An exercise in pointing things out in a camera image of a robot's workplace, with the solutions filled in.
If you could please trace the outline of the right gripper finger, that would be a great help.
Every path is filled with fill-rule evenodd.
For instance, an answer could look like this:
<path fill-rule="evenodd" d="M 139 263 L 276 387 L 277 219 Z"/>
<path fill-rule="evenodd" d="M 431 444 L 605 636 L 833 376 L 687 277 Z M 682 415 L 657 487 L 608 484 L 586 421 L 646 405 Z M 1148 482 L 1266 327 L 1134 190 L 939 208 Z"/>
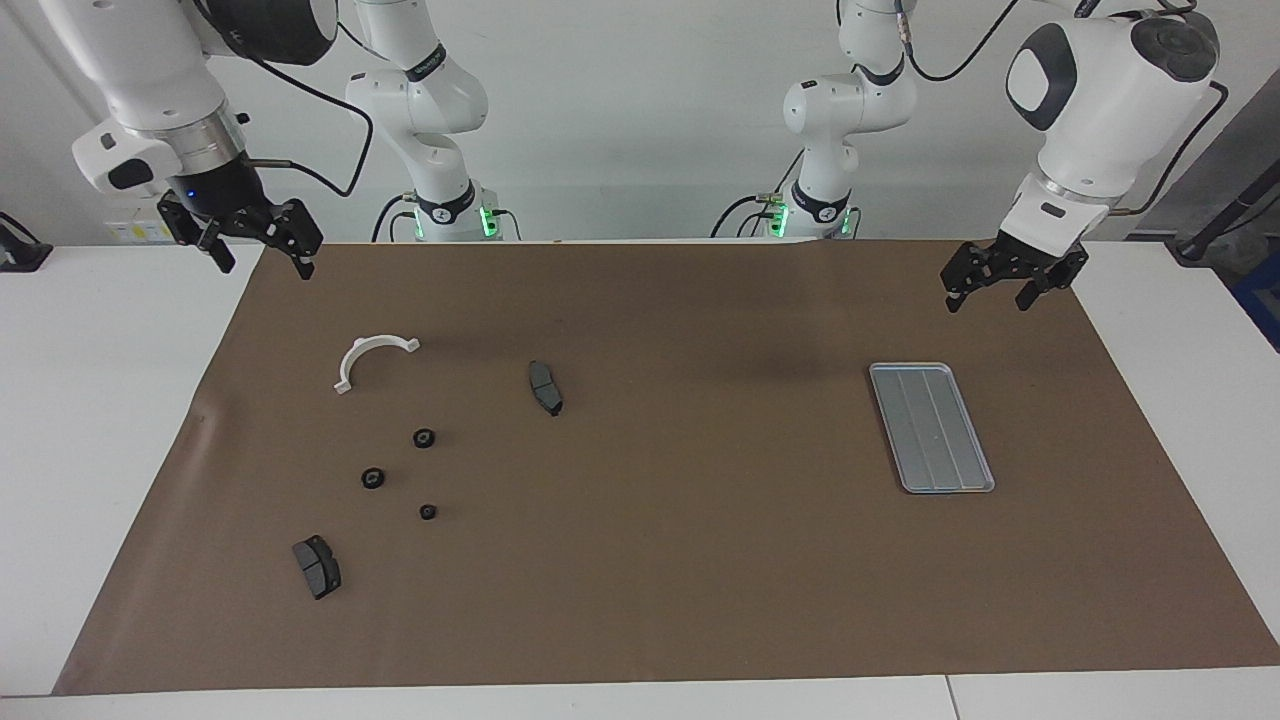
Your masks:
<path fill-rule="evenodd" d="M 314 256 L 323 245 L 323 232 L 301 200 L 284 204 L 285 252 L 302 281 L 314 275 Z"/>
<path fill-rule="evenodd" d="M 236 259 L 221 237 L 220 225 L 206 225 L 198 237 L 198 250 L 214 260 L 219 272 L 230 274 L 236 266 Z"/>

